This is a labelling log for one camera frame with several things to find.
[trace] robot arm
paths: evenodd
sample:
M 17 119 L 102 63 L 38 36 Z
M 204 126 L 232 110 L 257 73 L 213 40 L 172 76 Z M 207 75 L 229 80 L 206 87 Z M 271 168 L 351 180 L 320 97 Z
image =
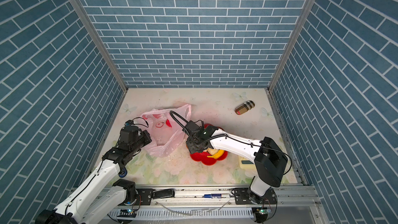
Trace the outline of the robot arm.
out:
M 115 206 L 133 204 L 137 201 L 135 183 L 119 179 L 107 195 L 91 205 L 109 181 L 125 169 L 137 152 L 150 142 L 151 137 L 146 130 L 142 131 L 135 125 L 122 128 L 117 145 L 105 153 L 100 165 L 52 211 L 43 210 L 35 224 L 97 224 Z
M 188 122 L 173 111 L 170 115 L 188 135 L 187 147 L 191 154 L 203 152 L 207 148 L 221 149 L 245 157 L 256 165 L 258 176 L 254 177 L 248 190 L 249 198 L 254 203 L 262 202 L 265 192 L 271 186 L 281 185 L 287 157 L 271 138 L 247 139 L 211 125 L 204 128 L 203 122 L 202 126 L 193 121 Z M 186 125 L 178 121 L 176 116 L 185 121 Z
M 248 196 L 254 203 L 261 203 L 271 186 L 280 186 L 287 158 L 271 138 L 242 138 L 218 127 L 204 128 L 203 122 L 202 126 L 198 126 L 173 111 L 170 115 L 188 135 L 186 143 L 191 154 L 202 152 L 209 147 L 216 148 L 238 154 L 256 165 L 258 176 L 253 179 L 248 190 Z M 181 124 L 175 115 L 184 120 L 186 125 Z M 100 165 L 88 178 L 54 210 L 43 210 L 36 218 L 35 224 L 97 224 L 115 206 L 121 203 L 132 205 L 137 201 L 135 183 L 119 179 L 107 195 L 91 205 L 108 182 L 121 170 L 125 170 L 126 164 L 138 154 L 137 152 L 151 142 L 149 133 L 131 122 L 122 128 L 117 145 L 105 153 Z

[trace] blue brick wallpaper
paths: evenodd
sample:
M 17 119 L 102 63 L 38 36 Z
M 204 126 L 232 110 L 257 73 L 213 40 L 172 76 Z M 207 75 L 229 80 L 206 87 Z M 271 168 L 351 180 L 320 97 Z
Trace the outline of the blue brick wallpaper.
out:
M 305 0 L 81 0 L 129 87 L 267 87 Z
M 331 223 L 398 223 L 398 0 L 316 0 L 274 96 Z
M 0 223 L 80 183 L 121 95 L 67 0 L 0 0 Z

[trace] pink plastic bag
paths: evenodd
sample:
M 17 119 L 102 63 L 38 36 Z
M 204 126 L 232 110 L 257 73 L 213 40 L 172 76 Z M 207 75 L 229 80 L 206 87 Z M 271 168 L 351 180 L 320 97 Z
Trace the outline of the pink plastic bag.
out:
M 150 144 L 143 147 L 150 156 L 167 157 L 184 140 L 185 133 L 182 131 L 182 127 L 172 119 L 170 111 L 175 111 L 187 121 L 191 118 L 190 104 L 177 109 L 153 109 L 152 111 L 141 114 L 141 117 L 148 122 L 148 127 L 140 126 L 140 128 L 147 130 L 152 139 Z

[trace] yellow banana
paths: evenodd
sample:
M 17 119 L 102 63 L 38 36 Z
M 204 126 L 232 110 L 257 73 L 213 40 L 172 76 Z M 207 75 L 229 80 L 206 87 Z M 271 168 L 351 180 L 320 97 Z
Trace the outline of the yellow banana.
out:
M 224 150 L 219 150 L 216 154 L 214 154 L 213 156 L 207 156 L 207 157 L 212 157 L 214 159 L 217 159 L 219 157 L 221 157 L 224 154 Z

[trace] floral tablecloth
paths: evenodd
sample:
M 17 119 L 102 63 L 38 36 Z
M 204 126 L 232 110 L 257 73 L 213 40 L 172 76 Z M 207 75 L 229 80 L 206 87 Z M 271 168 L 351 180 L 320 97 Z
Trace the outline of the floral tablecloth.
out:
M 235 114 L 234 108 L 246 100 L 254 101 L 256 106 L 242 115 Z M 193 121 L 202 119 L 226 132 L 251 139 L 271 137 L 286 152 L 263 89 L 129 89 L 100 157 L 116 144 L 127 120 L 154 108 L 180 107 L 186 103 L 192 105 Z M 212 166 L 195 162 L 189 156 L 185 140 L 167 157 L 153 157 L 142 150 L 126 168 L 125 179 L 138 185 L 248 184 L 257 174 L 255 169 L 240 168 L 238 156 L 231 152 Z M 294 173 L 287 173 L 282 183 L 297 183 Z

